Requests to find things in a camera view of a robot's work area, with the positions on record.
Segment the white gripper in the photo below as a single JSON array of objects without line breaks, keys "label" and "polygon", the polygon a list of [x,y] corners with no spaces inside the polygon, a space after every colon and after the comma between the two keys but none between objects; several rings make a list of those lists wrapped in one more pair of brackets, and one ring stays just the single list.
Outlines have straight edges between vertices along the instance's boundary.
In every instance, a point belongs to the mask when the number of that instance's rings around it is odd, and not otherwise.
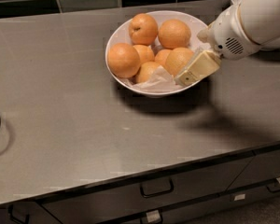
[{"label": "white gripper", "polygon": [[188,63],[175,76],[175,83],[190,87],[215,73],[221,65],[217,53],[227,60],[239,60],[260,50],[245,33],[240,19],[240,6],[225,9],[208,28],[202,29],[197,38],[209,43],[210,49],[197,49]]}]

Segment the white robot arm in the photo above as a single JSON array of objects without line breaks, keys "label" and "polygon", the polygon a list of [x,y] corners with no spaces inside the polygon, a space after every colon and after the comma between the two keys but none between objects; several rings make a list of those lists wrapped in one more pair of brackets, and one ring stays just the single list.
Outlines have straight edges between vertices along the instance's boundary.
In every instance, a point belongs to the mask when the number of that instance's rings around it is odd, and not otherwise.
[{"label": "white robot arm", "polygon": [[225,9],[197,37],[210,48],[196,49],[177,73],[175,82],[183,87],[215,73],[223,59],[242,59],[280,38],[280,0],[241,0]]}]

